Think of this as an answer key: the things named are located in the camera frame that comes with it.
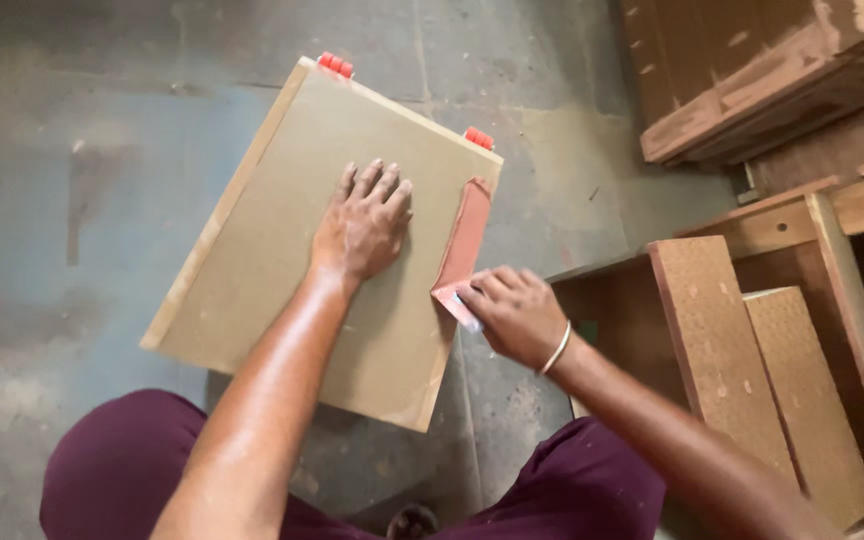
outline maroon pants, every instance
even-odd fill
[[[206,413],[162,390],[100,405],[49,458],[39,521],[49,540],[145,540],[172,492]],[[666,485],[593,418],[568,423],[538,445],[498,503],[438,539],[650,540]],[[283,539],[370,538],[289,497]]]

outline concrete floor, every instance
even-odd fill
[[[298,55],[345,56],[495,137],[480,267],[552,275],[732,207],[724,178],[641,163],[614,20],[601,0],[0,0],[0,539],[42,538],[45,461],[93,407],[143,387],[217,399],[222,377],[138,338]],[[460,333],[428,434],[322,406],[293,490],[365,527],[410,501],[454,523],[570,418]]]

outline hand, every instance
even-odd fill
[[[397,164],[383,172],[382,159],[376,159],[356,179],[357,170],[349,163],[342,172],[312,239],[311,266],[337,272],[354,287],[396,260],[412,219],[412,182],[399,182]]]
[[[552,287],[530,270],[479,272],[458,294],[485,325],[492,349],[532,369],[546,365],[566,334],[568,320]]]

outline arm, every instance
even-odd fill
[[[399,256],[412,215],[409,180],[388,195],[399,166],[382,174],[377,159],[357,181],[355,172],[350,163],[342,173],[305,279],[206,422],[153,540],[279,537],[289,478],[342,322],[362,282]]]
[[[505,357],[542,369],[566,332],[551,287],[524,270],[477,274],[459,291]],[[761,461],[638,383],[571,334],[548,373],[649,461],[669,488],[729,537],[842,538],[828,519]]]

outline red clamp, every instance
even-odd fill
[[[479,129],[469,127],[465,130],[464,137],[469,141],[478,144],[482,148],[485,148],[486,150],[492,151],[496,149],[496,140],[486,135],[486,133],[480,131]]]
[[[341,56],[325,51],[318,57],[318,65],[329,68],[346,79],[353,78],[353,65],[343,60]]]

